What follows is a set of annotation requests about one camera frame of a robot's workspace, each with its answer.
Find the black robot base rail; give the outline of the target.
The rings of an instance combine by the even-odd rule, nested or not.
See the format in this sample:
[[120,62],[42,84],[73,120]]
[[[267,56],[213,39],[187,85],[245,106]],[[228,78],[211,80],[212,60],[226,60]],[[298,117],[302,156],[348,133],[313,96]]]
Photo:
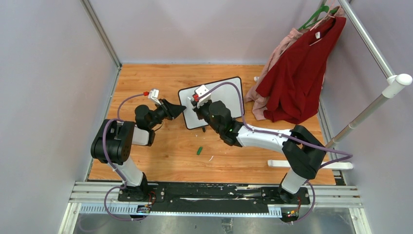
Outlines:
[[303,220],[317,208],[349,209],[363,205],[354,186],[304,185],[283,200],[276,184],[155,182],[139,198],[118,182],[76,182],[64,220],[107,215],[117,221],[157,216],[262,217],[288,223]]

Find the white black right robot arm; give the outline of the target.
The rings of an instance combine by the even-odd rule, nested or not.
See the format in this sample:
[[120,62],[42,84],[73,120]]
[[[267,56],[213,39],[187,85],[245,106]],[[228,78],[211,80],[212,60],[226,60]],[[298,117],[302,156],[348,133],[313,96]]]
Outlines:
[[316,177],[326,155],[323,145],[303,126],[291,130],[255,128],[237,121],[222,101],[209,100],[193,111],[229,146],[258,147],[284,154],[290,169],[278,188],[283,203],[298,197],[300,187]]

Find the green marker cap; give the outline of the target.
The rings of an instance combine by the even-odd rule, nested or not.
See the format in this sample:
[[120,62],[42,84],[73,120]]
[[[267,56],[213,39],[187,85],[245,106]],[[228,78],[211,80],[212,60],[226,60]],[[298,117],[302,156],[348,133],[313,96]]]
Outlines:
[[201,154],[202,150],[203,150],[203,147],[199,147],[198,150],[197,150],[196,155],[199,156]]

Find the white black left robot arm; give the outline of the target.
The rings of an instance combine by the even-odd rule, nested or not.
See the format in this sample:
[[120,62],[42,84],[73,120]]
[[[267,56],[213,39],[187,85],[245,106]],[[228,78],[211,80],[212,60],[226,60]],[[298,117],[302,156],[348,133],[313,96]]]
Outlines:
[[130,156],[131,147],[151,146],[155,138],[154,128],[164,120],[176,119],[185,109],[183,105],[162,98],[154,110],[147,105],[137,106],[134,121],[105,119],[91,144],[92,158],[109,165],[119,175],[123,182],[122,193],[136,201],[148,200],[152,192],[145,173],[137,168]]

